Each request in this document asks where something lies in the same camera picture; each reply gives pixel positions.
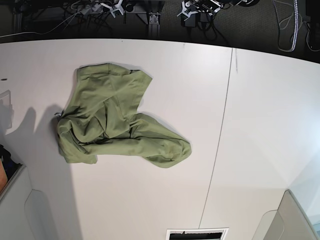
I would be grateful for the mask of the green t-shirt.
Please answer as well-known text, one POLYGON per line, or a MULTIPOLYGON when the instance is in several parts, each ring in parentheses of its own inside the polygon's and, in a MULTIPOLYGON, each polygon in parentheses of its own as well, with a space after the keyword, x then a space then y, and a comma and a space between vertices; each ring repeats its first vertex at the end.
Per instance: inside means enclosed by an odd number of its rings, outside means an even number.
POLYGON ((138 107, 152 78, 112 64, 80 67, 57 124, 59 152, 69 164, 95 164, 99 155, 138 156, 160 168, 187 159, 191 144, 138 107))

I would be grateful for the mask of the black power adapter box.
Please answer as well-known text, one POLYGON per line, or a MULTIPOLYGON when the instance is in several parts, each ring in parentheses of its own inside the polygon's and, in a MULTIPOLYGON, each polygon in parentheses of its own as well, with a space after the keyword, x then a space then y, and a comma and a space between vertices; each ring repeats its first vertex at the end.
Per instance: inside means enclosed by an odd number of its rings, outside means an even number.
POLYGON ((199 13, 192 14, 188 19, 182 20, 182 26, 186 28, 196 28, 198 19, 199 13))

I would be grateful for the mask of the grey bin left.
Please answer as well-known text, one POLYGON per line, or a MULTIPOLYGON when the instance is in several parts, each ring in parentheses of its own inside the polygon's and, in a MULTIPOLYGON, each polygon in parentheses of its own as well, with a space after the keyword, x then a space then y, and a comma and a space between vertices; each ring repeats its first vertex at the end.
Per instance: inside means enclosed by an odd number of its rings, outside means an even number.
POLYGON ((58 240, 58 232, 46 195, 33 189, 22 165, 0 193, 2 240, 58 240))

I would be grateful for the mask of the grey bin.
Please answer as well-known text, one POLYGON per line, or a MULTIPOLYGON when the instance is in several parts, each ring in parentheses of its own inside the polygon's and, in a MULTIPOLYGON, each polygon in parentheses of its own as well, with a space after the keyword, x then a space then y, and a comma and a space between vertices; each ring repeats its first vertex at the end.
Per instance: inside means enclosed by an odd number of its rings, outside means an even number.
POLYGON ((263 214, 252 240, 318 240, 320 225, 313 225, 291 190, 278 209, 263 214))
POLYGON ((0 193, 2 240, 58 240, 58 232, 46 195, 33 189, 22 165, 0 193))

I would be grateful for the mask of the grey bin right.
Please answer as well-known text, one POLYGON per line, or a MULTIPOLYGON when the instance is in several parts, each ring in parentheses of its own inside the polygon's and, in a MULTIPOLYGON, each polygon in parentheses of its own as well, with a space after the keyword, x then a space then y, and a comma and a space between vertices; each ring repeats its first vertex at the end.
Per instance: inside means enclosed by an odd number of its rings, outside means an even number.
POLYGON ((278 209, 263 214, 252 240, 318 240, 320 225, 313 225, 291 190, 278 209))

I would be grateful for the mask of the aluminium table leg bracket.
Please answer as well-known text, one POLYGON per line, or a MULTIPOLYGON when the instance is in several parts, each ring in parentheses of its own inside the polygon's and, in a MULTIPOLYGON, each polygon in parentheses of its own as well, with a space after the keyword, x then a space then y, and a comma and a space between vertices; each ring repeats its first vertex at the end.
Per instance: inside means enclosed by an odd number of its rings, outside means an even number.
POLYGON ((150 13, 148 15, 148 37, 158 39, 160 36, 160 15, 150 13))

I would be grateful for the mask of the white vent frame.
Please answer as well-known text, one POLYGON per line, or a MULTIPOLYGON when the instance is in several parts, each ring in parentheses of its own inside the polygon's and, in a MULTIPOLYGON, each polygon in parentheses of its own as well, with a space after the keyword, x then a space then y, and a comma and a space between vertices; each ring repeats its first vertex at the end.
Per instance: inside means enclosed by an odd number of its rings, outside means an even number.
POLYGON ((166 240, 225 240, 229 228, 168 229, 166 240))

